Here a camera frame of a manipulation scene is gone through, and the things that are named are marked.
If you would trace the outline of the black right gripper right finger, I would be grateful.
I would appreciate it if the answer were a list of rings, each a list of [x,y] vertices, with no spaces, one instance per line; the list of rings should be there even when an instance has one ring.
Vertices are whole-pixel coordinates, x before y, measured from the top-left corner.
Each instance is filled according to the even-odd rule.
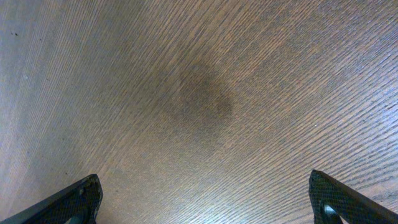
[[[309,178],[314,223],[397,223],[397,214],[328,174],[312,170]]]

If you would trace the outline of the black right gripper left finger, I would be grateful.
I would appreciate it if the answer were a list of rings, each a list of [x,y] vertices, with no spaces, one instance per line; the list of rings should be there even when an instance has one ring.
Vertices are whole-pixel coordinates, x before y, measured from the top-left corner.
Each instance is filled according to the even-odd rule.
[[[99,177],[90,174],[1,224],[95,224],[102,199]]]

